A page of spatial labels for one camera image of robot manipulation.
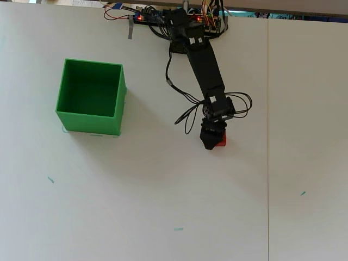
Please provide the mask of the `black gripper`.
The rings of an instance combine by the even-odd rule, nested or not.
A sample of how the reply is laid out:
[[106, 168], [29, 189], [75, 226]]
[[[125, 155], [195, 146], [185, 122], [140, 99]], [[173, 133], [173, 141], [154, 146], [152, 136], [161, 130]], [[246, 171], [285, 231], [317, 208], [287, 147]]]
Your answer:
[[201, 123], [200, 139], [207, 150], [215, 147], [225, 147], [225, 121], [213, 121], [204, 117]]

